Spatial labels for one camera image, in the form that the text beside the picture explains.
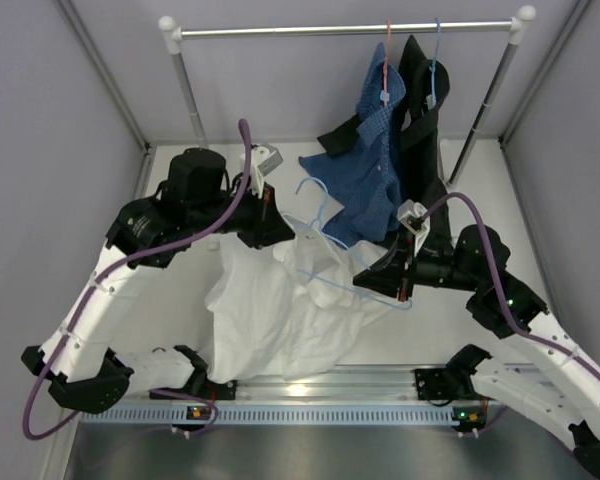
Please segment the wire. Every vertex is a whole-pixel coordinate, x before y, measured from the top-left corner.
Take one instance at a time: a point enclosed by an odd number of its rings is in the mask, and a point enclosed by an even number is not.
[[[216,402],[216,395],[217,395],[216,387],[211,382],[207,382],[205,385],[207,386],[207,388],[209,390],[211,390],[211,402],[215,403]]]
[[[473,214],[473,218],[475,219],[476,225],[478,226],[478,231],[480,232],[480,239],[482,240],[482,244],[484,245],[485,254],[487,256],[487,263],[489,264],[489,272],[491,274],[491,280],[493,281],[496,296],[498,297],[498,303],[509,327],[511,327],[511,329],[517,335],[520,335],[523,338],[540,343],[546,347],[549,347],[550,349],[555,349],[560,353],[566,355],[567,357],[572,357],[574,361],[581,365],[587,372],[589,372],[596,380],[600,382],[600,371],[587,360],[575,354],[574,351],[569,350],[568,348],[554,341],[548,340],[538,335],[534,335],[532,333],[527,333],[518,326],[507,303],[507,298],[504,293],[502,282],[500,280],[500,274],[498,272],[498,267],[496,266],[496,261],[493,255],[493,248],[491,247],[491,241],[489,240],[489,234],[487,233],[487,228],[484,224],[484,220],[482,219],[482,216],[480,215],[480,212],[478,211],[478,208],[476,207],[475,203],[473,203],[473,201],[471,201],[469,197],[467,197],[464,193],[460,192],[448,193],[447,195],[436,201],[431,206],[431,208],[427,210],[427,212],[421,217],[422,220],[426,220],[427,218],[429,218],[436,210],[438,210],[442,205],[447,203],[452,198],[459,198],[460,200],[462,200],[467,205],[467,207],[469,207],[469,210],[471,210],[471,213]]]
[[[491,420],[491,422],[489,422],[488,425],[486,425],[482,430],[478,430],[478,434],[483,435],[483,434],[489,432],[490,430],[493,430],[494,428],[496,428],[498,425],[500,425],[502,423],[502,420],[504,420],[504,417],[508,412],[509,412],[509,407],[502,407],[502,409],[498,413],[496,413],[496,416],[494,417],[493,420]]]
[[[433,60],[431,61],[431,107],[435,107],[438,100],[436,99],[436,63],[438,62],[438,50],[440,49],[440,38],[442,37],[442,27],[440,19],[436,17],[438,24],[438,38],[436,39],[436,49],[433,52]]]
[[[363,298],[368,298],[369,300],[373,300],[374,302],[378,302],[378,303],[382,303],[383,305],[387,305],[389,307],[395,308],[396,310],[410,310],[411,307],[413,307],[413,302],[411,301],[411,299],[409,299],[409,302],[407,303],[407,305],[402,306],[402,305],[395,305],[393,303],[389,303],[375,295],[372,295],[370,293],[367,292],[362,292],[360,290],[356,290],[355,288],[349,288],[346,285],[341,285],[337,282],[334,282],[333,280],[329,280],[328,278],[324,278],[321,277],[320,275],[316,275],[314,273],[308,272],[306,270],[302,270],[302,269],[298,269],[298,273],[302,273],[304,275],[308,275],[311,278],[315,278],[316,280],[320,280],[321,282],[324,282],[328,285],[334,286],[334,287],[338,287],[341,288],[342,290],[346,290],[347,292],[351,292],[354,295],[358,295],[360,297]]]
[[[201,403],[201,404],[205,405],[206,407],[209,407],[213,411],[213,417],[209,420],[209,422],[206,423],[202,428],[200,428],[198,430],[189,431],[188,432],[189,437],[202,435],[203,433],[206,433],[207,431],[209,431],[209,429],[211,427],[213,427],[213,425],[218,421],[218,418],[220,416],[220,410],[213,403],[213,401],[210,402],[209,400],[205,400],[203,398],[194,397],[192,395],[187,395],[187,394],[170,392],[169,390],[158,389],[158,390],[152,390],[152,392],[163,395],[163,396],[169,396],[172,398],[177,398],[177,399],[182,399],[182,400],[192,400],[196,403]],[[155,426],[155,427],[145,428],[137,433],[134,433],[133,435],[130,435],[128,438],[126,438],[124,441],[122,441],[122,443],[120,443],[113,450],[111,450],[109,453],[104,455],[102,458],[100,458],[96,462],[88,462],[84,456],[84,448],[83,448],[84,444],[79,445],[80,461],[82,462],[82,465],[87,470],[96,470],[96,469],[102,467],[107,462],[109,462],[115,455],[117,455],[120,452],[120,450],[126,448],[128,445],[130,445],[137,439],[144,437],[145,435],[148,435],[153,432],[167,431],[167,430],[172,430],[172,427],[167,426],[167,425],[159,425],[159,426]]]
[[[175,242],[167,243],[167,244],[161,245],[159,247],[142,250],[140,252],[136,252],[132,255],[124,257],[116,262],[113,262],[111,265],[109,265],[107,268],[105,268],[95,278],[96,284],[101,284],[102,281],[105,280],[109,275],[111,275],[112,272],[114,272],[118,268],[128,264],[129,262],[135,262],[137,260],[140,260],[145,257],[149,257],[151,255],[169,252],[171,250],[176,250],[176,249],[179,249],[179,248],[182,248],[185,246],[189,246],[193,242],[197,242],[198,240],[201,240],[204,237],[206,237],[207,235],[210,235],[211,233],[215,232],[229,219],[229,217],[231,217],[233,212],[235,212],[236,208],[238,208],[238,205],[242,201],[242,197],[244,196],[244,194],[247,190],[247,183],[248,183],[249,174],[251,171],[251,132],[249,130],[249,123],[244,118],[240,119],[240,121],[238,122],[238,129],[240,130],[240,135],[242,136],[242,140],[245,145],[245,163],[244,163],[244,172],[243,172],[243,179],[245,179],[245,180],[240,182],[240,187],[238,187],[238,192],[236,193],[236,196],[234,197],[234,199],[231,202],[231,204],[229,205],[229,207],[227,207],[227,210],[222,215],[220,215],[220,217],[215,222],[213,222],[211,225],[209,225],[207,228],[205,228],[201,232],[198,232],[198,233],[192,235],[191,237],[188,237],[188,238],[185,238],[182,240],[178,240]],[[95,290],[96,290],[96,286],[90,285],[86,289],[86,291],[84,292],[82,297],[80,298],[80,301],[78,302],[78,305],[76,306],[76,308],[73,312],[73,315],[71,316],[71,319],[69,320],[69,324],[67,325],[67,333],[65,333],[62,336],[62,338],[56,345],[56,348],[53,350],[53,352],[49,356],[49,359],[47,360],[46,364],[44,365],[44,367],[38,374],[38,378],[36,378],[36,381],[33,384],[33,387],[31,388],[31,392],[29,392],[29,396],[27,397],[27,402],[25,404],[24,412],[22,415],[22,432],[24,433],[24,436],[29,440],[42,440],[44,438],[47,438],[50,435],[53,435],[55,432],[57,432],[62,427],[67,425],[71,420],[73,420],[75,418],[75,416],[79,413],[79,412],[71,413],[64,420],[60,421],[60,423],[58,423],[56,426],[50,428],[49,430],[47,430],[43,433],[33,433],[31,431],[31,411],[33,409],[33,404],[38,395],[38,392],[40,391],[40,388],[42,387],[42,383],[44,382],[47,374],[51,371],[51,367],[53,366],[55,361],[60,356],[60,353],[64,350],[65,346],[67,345],[67,342],[69,340],[69,334],[71,332],[73,332],[73,330],[75,329],[75,326],[78,323],[78,320],[80,320],[80,317],[82,316],[82,313],[84,312],[84,310],[85,310],[87,304],[89,303],[89,300],[93,296],[93,293],[95,292]]]
[[[442,402],[442,403],[433,403],[433,402],[432,402],[431,400],[429,400],[428,398],[425,398],[425,400],[426,400],[426,402],[427,402],[429,405],[433,405],[434,407],[439,407],[439,408],[441,408],[441,407],[446,407],[447,405],[451,405],[451,402],[453,402],[453,399],[450,399],[450,400],[445,400],[445,401],[444,401],[444,402]]]

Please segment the cable tie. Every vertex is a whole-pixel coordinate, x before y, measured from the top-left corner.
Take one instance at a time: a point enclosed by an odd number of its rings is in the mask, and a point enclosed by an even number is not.
[[[571,351],[569,356],[563,360],[563,362],[559,365],[560,368],[564,367],[567,363],[578,356],[578,351],[580,350],[580,345],[576,345],[576,347]]]
[[[89,281],[87,282],[88,285],[90,287],[94,287],[97,288],[98,290],[100,290],[103,293],[106,293],[107,295],[111,295],[113,294],[113,292],[115,292],[115,288],[113,287],[105,287],[104,285],[102,285],[100,282],[96,281],[96,277],[98,275],[98,272],[96,272],[95,270],[91,273],[91,275],[89,276]]]

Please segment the gray wall panel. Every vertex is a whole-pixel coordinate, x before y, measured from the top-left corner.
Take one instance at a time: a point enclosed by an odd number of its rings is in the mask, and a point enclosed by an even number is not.
[[[0,0],[0,480],[38,479],[49,444],[20,433],[27,345],[60,324],[140,152],[52,2]],[[57,421],[43,390],[33,427]]]
[[[158,19],[173,16],[190,28],[349,25],[499,19],[524,1],[508,0],[76,0],[113,74],[150,140],[191,140],[193,134]],[[485,132],[498,135],[548,49],[572,0],[529,0],[538,16],[495,103]],[[394,36],[397,64],[406,36]],[[375,45],[384,36],[251,38],[184,44],[198,107],[212,139],[238,139],[247,117],[259,138],[306,139],[350,117]],[[462,33],[442,38],[440,59],[452,90],[441,131],[466,135],[498,60],[506,33]],[[419,35],[432,55],[435,34]]]
[[[508,154],[560,318],[600,363],[600,0]]]

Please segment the white clip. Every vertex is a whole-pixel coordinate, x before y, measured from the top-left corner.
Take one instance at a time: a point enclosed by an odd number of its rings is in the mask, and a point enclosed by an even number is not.
[[[567,358],[565,358],[562,363],[559,365],[560,368],[564,367],[567,363],[578,356],[578,351],[580,350],[580,345],[576,345],[576,347],[571,350],[571,353]]]
[[[240,155],[244,169],[245,154]],[[251,148],[251,191],[262,198],[264,194],[264,177],[282,163],[282,155],[276,147],[269,144],[253,145]]]
[[[215,238],[209,238],[207,240],[207,250],[210,252],[215,252],[220,249],[220,242]]]
[[[404,225],[415,238],[415,255],[418,255],[418,252],[424,245],[424,241],[427,239],[427,235],[429,235],[429,230],[431,229],[429,219],[427,218],[422,225],[420,226],[420,230],[415,230],[409,222],[407,221],[409,217],[420,218],[425,213],[427,213],[427,207],[422,205],[421,203],[413,202],[412,200],[407,200],[398,208],[398,221]]]
[[[97,282],[96,281],[97,276],[98,276],[98,272],[96,272],[96,271],[91,272],[91,275],[89,276],[89,281],[87,282],[90,287],[95,287],[98,290],[100,290],[101,292],[106,293],[107,295],[111,295],[111,294],[113,294],[113,292],[116,291],[116,289],[113,287],[105,287],[100,282]]]

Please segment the purple tube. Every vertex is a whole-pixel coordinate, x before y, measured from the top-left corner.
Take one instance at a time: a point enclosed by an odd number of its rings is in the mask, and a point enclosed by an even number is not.
[[[206,237],[207,235],[210,235],[213,232],[215,232],[216,230],[218,230],[229,219],[229,217],[231,217],[231,215],[236,210],[236,208],[238,208],[238,205],[240,204],[240,201],[242,200],[242,197],[244,196],[244,193],[247,190],[247,185],[249,183],[249,174],[251,173],[251,132],[249,130],[249,124],[247,123],[247,121],[244,118],[240,119],[240,121],[238,122],[238,129],[240,130],[240,135],[242,137],[242,141],[244,142],[244,149],[245,149],[244,172],[242,174],[242,179],[240,180],[240,186],[238,187],[236,196],[234,197],[233,201],[231,202],[231,204],[229,205],[227,210],[220,216],[220,218],[218,218],[215,222],[213,222],[211,225],[209,225],[207,228],[205,228],[201,232],[198,232],[189,238],[185,238],[183,240],[178,240],[176,242],[167,243],[167,244],[161,245],[159,247],[142,250],[141,252],[136,252],[132,255],[129,255],[128,257],[122,258],[122,259],[118,260],[117,262],[113,262],[111,265],[109,265],[107,268],[105,268],[100,273],[100,275],[98,275],[96,277],[96,279],[95,279],[96,283],[101,283],[104,279],[106,279],[109,275],[111,275],[112,272],[114,272],[118,268],[122,267],[123,265],[126,265],[129,262],[140,260],[141,258],[145,258],[145,257],[155,255],[158,253],[169,252],[171,250],[175,250],[177,248],[182,248],[187,245],[190,245],[193,242],[197,242],[198,240],[201,240],[204,237]],[[69,324],[67,325],[68,332],[72,332],[73,329],[75,328],[76,324],[78,323],[78,320],[80,319],[80,316],[82,315],[82,312],[84,311],[85,307],[87,306],[87,303],[89,303],[89,300],[93,296],[93,292],[95,291],[95,289],[96,289],[95,286],[90,286],[85,291],[84,295],[80,299],[80,302],[78,303],[78,306],[76,307],[76,310],[75,310],[73,316],[71,317],[71,320],[69,321]],[[24,436],[26,438],[28,438],[29,440],[42,440],[43,438],[47,438],[49,435],[54,434],[55,432],[60,430],[62,427],[64,427],[67,423],[69,423],[71,420],[73,420],[73,418],[78,414],[78,412],[71,413],[67,418],[62,420],[55,427],[50,428],[49,430],[47,430],[43,433],[36,434],[31,431],[31,410],[33,409],[33,403],[35,402],[38,392],[40,391],[40,387],[42,387],[42,382],[44,381],[45,377],[47,376],[47,373],[49,373],[49,371],[51,370],[51,366],[53,365],[53,363],[56,361],[56,359],[60,355],[60,352],[62,352],[62,350],[65,347],[65,345],[67,344],[68,340],[69,340],[68,335],[64,335],[60,339],[55,350],[51,353],[49,360],[47,361],[45,366],[42,368],[42,371],[38,375],[38,378],[36,378],[36,381],[33,384],[33,387],[31,388],[31,392],[29,392],[29,396],[27,398],[27,403],[25,404],[25,407],[24,407],[24,413],[22,415],[22,432],[24,433]]]
[[[441,199],[439,199],[436,203],[434,203],[431,206],[431,208],[429,208],[429,210],[427,210],[427,213],[425,213],[422,216],[422,219],[423,220],[427,219],[429,216],[431,216],[431,214],[433,212],[435,212],[438,208],[440,208],[444,203],[448,202],[449,199],[451,199],[451,198],[459,198],[460,200],[462,200],[467,205],[467,207],[469,207],[469,210],[471,210],[471,213],[473,214],[473,218],[476,220],[476,224],[478,225],[478,230],[480,232],[480,238],[482,240],[482,244],[484,245],[485,253],[487,254],[487,263],[489,264],[489,272],[491,273],[491,279],[493,280],[493,285],[496,289],[496,296],[498,297],[498,303],[500,304],[500,309],[502,310],[502,313],[504,314],[504,318],[507,320],[507,324],[511,327],[511,329],[516,334],[520,335],[521,337],[527,338],[529,340],[533,340],[534,342],[538,342],[542,345],[553,348],[553,349],[563,353],[564,355],[571,356],[573,354],[573,352],[571,350],[569,350],[568,348],[563,347],[559,343],[553,342],[546,338],[539,337],[538,335],[533,335],[531,333],[527,333],[524,330],[522,330],[516,323],[515,319],[513,318],[513,314],[511,313],[511,310],[509,310],[509,305],[507,304],[507,299],[506,299],[506,296],[504,293],[504,288],[502,288],[502,282],[500,281],[500,275],[498,274],[498,268],[496,267],[496,261],[495,261],[494,255],[493,255],[493,249],[491,248],[491,242],[489,241],[489,234],[487,233],[487,229],[485,227],[484,221],[482,220],[482,217],[480,216],[480,212],[478,211],[478,208],[476,207],[475,203],[473,203],[471,201],[471,199],[469,197],[467,197],[464,193],[451,192],[451,193],[445,195],[444,197],[442,197]],[[600,371],[598,371],[593,365],[591,365],[585,359],[583,359],[577,355],[574,357],[574,360],[576,362],[578,362],[585,370],[587,370],[587,372],[589,372],[591,375],[593,375],[593,377],[596,378],[600,382]]]

